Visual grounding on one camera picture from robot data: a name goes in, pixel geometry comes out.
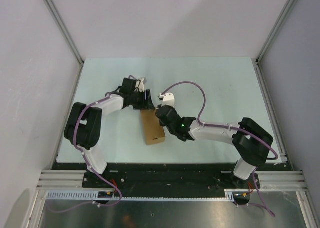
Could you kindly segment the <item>brown cardboard express box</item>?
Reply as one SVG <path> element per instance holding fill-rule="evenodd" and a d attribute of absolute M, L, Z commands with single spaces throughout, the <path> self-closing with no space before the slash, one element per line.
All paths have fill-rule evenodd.
<path fill-rule="evenodd" d="M 156 117 L 156 110 L 141 110 L 140 115 L 146 145 L 164 142 L 166 135 L 164 128 L 160 125 L 159 119 Z"/>

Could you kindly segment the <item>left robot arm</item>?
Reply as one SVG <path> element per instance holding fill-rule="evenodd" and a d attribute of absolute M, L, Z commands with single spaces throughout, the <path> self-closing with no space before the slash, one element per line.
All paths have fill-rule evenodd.
<path fill-rule="evenodd" d="M 88 170 L 95 173 L 93 182 L 101 188 L 109 185 L 111 176 L 105 172 L 108 165 L 98 145 L 103 118 L 128 106 L 135 110 L 154 110 L 151 91 L 146 88 L 146 78 L 124 78 L 114 91 L 90 104 L 75 102 L 68 117 L 64 137 L 79 150 Z"/>

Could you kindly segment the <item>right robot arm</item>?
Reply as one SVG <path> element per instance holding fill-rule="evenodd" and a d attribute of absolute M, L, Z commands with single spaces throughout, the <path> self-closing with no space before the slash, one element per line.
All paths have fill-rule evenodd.
<path fill-rule="evenodd" d="M 161 126 L 183 142 L 212 140 L 233 145 L 240 154 L 230 176 L 235 188 L 247 185 L 250 175 L 265 165 L 274 141 L 265 129 L 248 117 L 234 123 L 201 124 L 195 117 L 181 117 L 169 105 L 158 107 L 155 115 Z"/>

